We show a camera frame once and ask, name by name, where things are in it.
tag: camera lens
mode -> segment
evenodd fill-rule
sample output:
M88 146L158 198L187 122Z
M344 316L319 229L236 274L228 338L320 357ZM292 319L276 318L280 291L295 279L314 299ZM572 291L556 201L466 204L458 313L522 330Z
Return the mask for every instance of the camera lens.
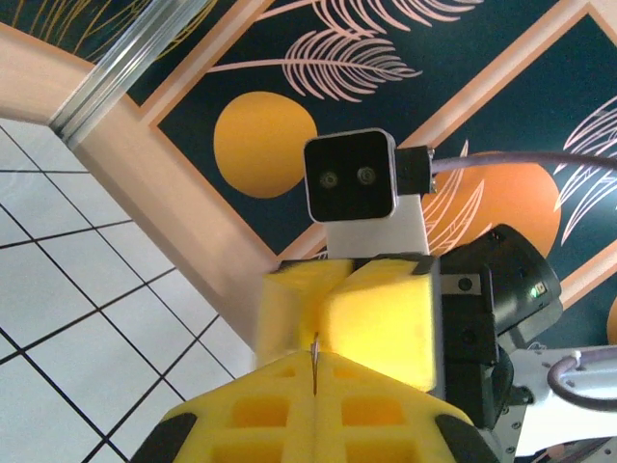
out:
M326 189L334 188L338 185L338 177L334 172L324 172L319 178L319 184Z
M370 167L360 167L358 169L358 181L362 185L372 185L375 183L375 171Z

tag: tiled wall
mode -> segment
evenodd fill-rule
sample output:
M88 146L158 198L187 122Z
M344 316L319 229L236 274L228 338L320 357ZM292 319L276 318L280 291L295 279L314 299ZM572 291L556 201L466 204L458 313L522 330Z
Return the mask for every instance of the tiled wall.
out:
M49 128L0 120L0 461L127 461L252 366Z

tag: screw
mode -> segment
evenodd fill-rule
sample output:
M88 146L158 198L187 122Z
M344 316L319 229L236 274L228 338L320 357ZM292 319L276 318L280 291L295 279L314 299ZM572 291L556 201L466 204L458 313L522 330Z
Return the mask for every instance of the screw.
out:
M465 277L459 280L459 289L462 291L469 291L472 288L473 282L469 278Z
M463 342L467 345L472 345L477 342L477 336L470 329L465 330L461 338Z

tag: wall mural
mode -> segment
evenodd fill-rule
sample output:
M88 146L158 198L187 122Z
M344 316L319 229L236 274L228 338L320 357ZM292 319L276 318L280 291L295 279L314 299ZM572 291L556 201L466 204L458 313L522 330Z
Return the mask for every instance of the wall mural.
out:
M0 22L96 64L151 0L2 0ZM130 89L142 104L233 4L212 0Z
M159 127L229 212L280 254L311 224L306 139L379 126L404 140L555 4L505 3L275 2ZM614 156L615 69L615 43L585 16L444 140L438 157L490 150ZM614 173L489 166L439 174L437 184L439 193L422 200L437 255L506 223L563 280L617 238ZM598 283L538 341L606 343L616 278Z
M403 140L554 3L275 2L159 128L280 254L311 225L307 137L379 126Z

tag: black grout line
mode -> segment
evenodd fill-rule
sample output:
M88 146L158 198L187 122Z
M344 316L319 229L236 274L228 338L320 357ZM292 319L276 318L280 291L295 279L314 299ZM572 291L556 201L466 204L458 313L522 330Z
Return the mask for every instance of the black grout line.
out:
M7 133L7 136L9 136L9 138L11 138L13 140L13 142L17 145L17 147L28 157L28 159L30 159L35 166L37 166L40 169L39 164L37 164L37 162L26 152L26 150L24 148L21 147L21 145L13 138L11 137L11 135L9 133ZM79 213L79 215L81 215L83 217L83 219L91 226L94 227L94 224L88 219L88 217L86 217L86 215L84 215L84 213L79 209L79 207L77 207L74 202L65 194L65 192L53 181L53 179L51 179L45 172L43 172L43 174L45 175L45 177L51 182L52 185L54 185L54 187L60 192L60 194L70 203L70 205L73 206L73 208ZM128 263L128 261L124 258L124 256L107 240L107 238L103 235L103 233L101 233L99 230L94 230L99 236L100 238L105 241L105 243L107 243L107 245L118 255L118 257L124 262L124 264L126 264L126 266L128 268L131 269L131 271L137 276L137 278L139 278L142 283L145 283L145 280L142 278L142 276L132 267L132 265L130 265ZM175 317L175 319L177 319L180 324L182 324L182 326L184 326L184 328L186 328L188 330L188 332L191 334L191 336L195 336L193 334L193 332L188 328L188 326L186 326L186 324L180 319L180 317L167 305L167 303L154 291L152 290L152 288L148 287L152 293L154 294L154 296L167 308L168 311L170 311L172 313L172 315ZM227 371L230 375L231 373L227 370L227 368L223 365L223 363L221 361L219 361L219 359L208 350L208 353L214 358L214 360L221 366L223 367L223 369L225 371Z
M160 274L160 275L158 275L158 276L154 277L153 279L149 280L149 281L148 281L148 283L154 283L154 282L156 282L157 280L159 280L160 278L163 278L164 276L166 276L167 274L169 274L170 272L171 272L171 270L168 270L167 272L164 272L164 273L162 273L162 274ZM117 302L118 302L118 301L120 301L121 299L123 299L123 298L125 298L125 297L127 297L127 296L130 296L130 295L131 295L131 294L133 294L134 292L137 292L137 291L139 291L140 289L143 289L144 287L146 287L146 284L144 284L144 285L139 285L139 286L136 286L136 287L134 287L134 288L130 289L130 290L129 290L129 291L127 291L126 293L121 294L120 296L118 296L118 297L116 297L116 298L112 299L111 301L106 302L105 304L101 305L99 308L97 308L97 309L95 309L95 310L93 310L93 311L91 311L91 312L84 313L83 315L79 316L78 318L75 318L74 320L72 320L70 323L68 323L68 324L66 324L66 325L64 325L64 326L61 326L60 328L58 328L58 329L56 329L56 330L52 331L51 333L48 333L48 334L46 334L45 336L43 336L43 337L41 337L41 338L39 338L39 339L37 339L37 340L35 340L35 341L31 342L30 344L26 345L26 346L23 348L23 350L26 350L26 351L27 351L27 350L30 350L30 349L32 349L33 347L36 347L37 345L39 345L39 344L41 344L41 343L45 342L46 340L50 340L51 338L55 337L56 335L59 335L59 334L60 334L60 333L62 333L63 331L67 330L68 328L71 328L72 326L76 325L76 324L77 324L77 323L79 323L80 321L84 321L86 318L88 318L88 317L90 317L90 316L94 315L95 313L99 313L100 311L102 311L102 310L104 310L104 309L107 309L107 308L108 308L109 306L111 306L112 304L117 303Z
M200 339L198 339L198 342L201 344L201 347L203 347L207 351L207 353L212 356L212 358L216 361L216 363L219 364L221 366L221 368L224 369L228 373L229 376L231 376L231 379L235 379L235 376L233 374L231 374L231 371L229 371L228 368L225 365L223 365L223 362L221 362L217 358L217 356L214 355L212 353L212 351L210 349L208 349L203 342L201 342Z
M73 409L73 411L81 417L81 419L88 424L88 426L96 433L98 436L105 441L105 443L111 447L118 455L122 458L126 457L122 454L122 452L107 438L105 433L99 429L99 427L77 406L75 402L73 402L70 397L58 386L51 377L45 373L41 367L26 353L19 347L19 344L11 338L6 331L2 327L0 327L0 335L4 336L7 341L17 350L19 355L23 357L23 359L51 386L58 395L65 400L65 402Z
M6 364L9 360L14 359L15 357L19 357L19 352L15 351L13 354L9 354L3 359L0 359L0 367Z
M90 460L92 460L94 456L98 453L98 451L103 448L104 445L105 439L101 440L98 444L96 444L96 446L94 446L94 449L90 450L90 453L86 455L86 458L81 460L81 463L88 463Z
M210 326L212 326L216 318L218 318L218 315L210 323L208 323L207 326L203 328L203 330L201 330L200 336L203 335L208 330L208 328L210 328ZM197 343L198 343L198 339L194 339L191 341L191 343L172 362L172 364L169 365L165 369L165 371L163 371L161 376L156 381L154 381L154 384L152 384L152 386L148 388L148 390L140 397L140 399L137 400L137 402L135 402L135 404L131 408L128 409L128 412L126 412L124 416L114 425L114 427L112 427L112 429L107 433L108 438L111 438L114 435L114 433L118 431L118 429L120 429L120 427L129 419L129 417L133 414L133 412L135 412L135 410L137 410L137 408L148 398L148 396L152 393L152 391L154 391L154 389L166 379L165 376L167 376L170 373L170 371L172 371L172 369L174 369L174 367L180 363L180 361L184 358L184 356L188 353L188 351L191 350ZM175 392L178 394L178 397L182 401L186 401L186 399L180 393L178 393L177 391Z
M107 229L109 227L114 227L116 225L129 224L131 222L133 222L131 219L120 220L118 222L112 222L110 224L105 224L105 225L98 225L96 227L88 227L86 229L79 229L79 230L73 230L73 231L64 231L62 233L50 234L48 236L43 236L41 238L33 238L33 239L27 239L25 241L18 241L16 243L3 244L3 245L0 245L0 251L6 248L14 248L15 246L21 246L22 244L37 243L39 241L46 241L46 240L54 239L54 238L62 238L63 236L70 236L72 234L92 232L92 231L100 230L100 229Z
M9 134L6 132L6 130L2 129L3 131L5 131L5 133L9 136L9 138L11 138L13 140L13 142L19 147L19 149L28 157L28 159L30 159L30 161L33 162L33 164L35 166L37 166L40 169L40 166L38 165L38 163L21 147L21 145ZM162 374L159 373L158 369L154 367L154 365L149 361L149 359L137 348L136 345L133 344L133 342L131 340L128 339L128 337L120 330L120 328L118 328L113 322L112 320L109 318L109 316L107 316L107 314L101 309L99 308L94 301L88 296L88 294L86 294L85 291L83 291L81 289L81 287L75 283L71 277L68 275L67 272L64 271L64 269L58 264L58 262L56 262L49 254L47 254L45 252L45 250L42 248L42 246L39 244L38 240L35 240L35 238L28 233L28 231L19 223L17 222L17 220L11 215L11 213L0 204L0 207L2 207L5 212L7 212L7 214L9 214L9 216L19 225L20 228L23 229L23 231L31 238L32 242L34 242L35 244L37 244L37 246L41 249L41 251L52 261L52 263L63 273L63 275L77 288L77 290L82 293L82 295L84 295L84 297L96 308L96 310L94 311L94 313L99 312L106 320L107 322L112 325L112 327L121 335L121 337L128 342L128 344L137 352L137 354L142 357L142 359L152 368L154 369L154 371L156 371L159 374L159 379L158 381L155 383L159 384L161 381L165 382L177 395L178 397L180 397L183 401L185 400L185 398L182 396L182 394L168 381L168 379L165 377L165 375L167 373L169 373L169 371L171 371L171 369L181 360L181 358L186 354L186 352L188 352L190 350L191 347L193 347L195 344L199 343L211 356L212 358L229 374L229 376L231 377L231 379L234 379L234 376L231 374L231 372L223 365L223 363L221 363L219 361L219 359L203 344L203 342L201 342L200 337L203 335L203 333L205 333L207 331L207 329L212 326L212 324L218 319L219 315L217 314L211 321L210 323L208 323L208 325L203 329L203 331L198 335L195 336L193 334L193 332L186 326L186 324L179 318L179 316L167 305L167 303L165 303L165 301L163 301L163 299L151 288L148 286L148 283L141 277L141 275L126 261L126 259L124 258L124 256L107 240L107 238L100 232L99 228L103 228L103 227L99 227L97 228L89 219L88 217L86 217L84 215L84 213L74 204L74 202L65 194L65 192L49 177L49 175L47 173L53 173L51 171L47 171L47 172L41 172L53 185L54 187L60 192L60 194L73 206L73 208L84 218L84 220L92 227L91 229L86 229L85 231L88 230L94 230L100 237L101 239L103 239L107 245L112 248L112 250L119 256L119 258L133 271L133 273L142 281L142 283L144 284L144 286L147 286L148 289L155 295L155 297L157 299L159 299L159 301L172 313L172 315L184 326L184 328L187 329L187 331L194 337L194 340L189 344L189 347L174 361L174 363ZM174 271L174 268L169 269L166 273L164 273L163 275L160 275L157 278L161 278L162 276L164 276L167 273L170 273ZM82 418L84 418L84 420L86 420L88 423L91 423L90 420L87 418L87 416L76 406L74 405L70 399L68 398L68 396L66 396L62 390L60 390L60 388L58 388L58 386L55 385L55 383L53 383L53 381L51 380L51 378L49 378L48 376L46 376L46 374L44 373L44 371L42 371L42 369L39 368L39 366L37 366L37 364L30 359L30 357L25 353L25 351L22 351L22 355L24 358L26 358L29 363L31 363L31 365L33 366L33 368L35 368L41 375L43 375L43 377L45 377L45 379L48 379L48 381L50 382L50 384L52 385L52 387L54 387L54 389L56 389L58 391L59 394L61 394L61 396L69 403L71 404L71 406L74 406L74 408L76 409L76 411L78 411L78 413L80 414L80 416L82 416ZM142 401L146 398L146 396L148 395L144 395L142 397ZM126 419L128 419L128 417L130 417L130 414L134 411L134 409L129 410L129 413L126 414ZM104 437L104 442L106 442L119 456L121 456L125 461L127 461L126 457L116 448L116 446L114 446L111 441L109 441L109 438Z
M154 364L149 360L149 358L146 357L146 355L144 355L142 351L139 350L139 348L133 343L133 341L130 340L128 336L125 333L123 333L122 330L118 326L116 326L116 324L112 321L109 315L107 315L107 313L105 313L104 311L101 311L100 314L103 315L103 318L105 318L107 322L110 325L112 325L112 327L116 330L116 332L133 348L133 350L137 352L137 355L139 355L142 358L142 360L144 360L144 362L146 362L150 366L150 368L152 368L156 372L156 374L162 377L163 375L158 370L158 368L156 368ZM163 378L163 381L165 381L167 385L170 388L172 388L176 394L182 397L182 394L176 390L176 388L167 380L167 378Z
M0 174L89 174L88 171L34 171L32 169L0 169Z

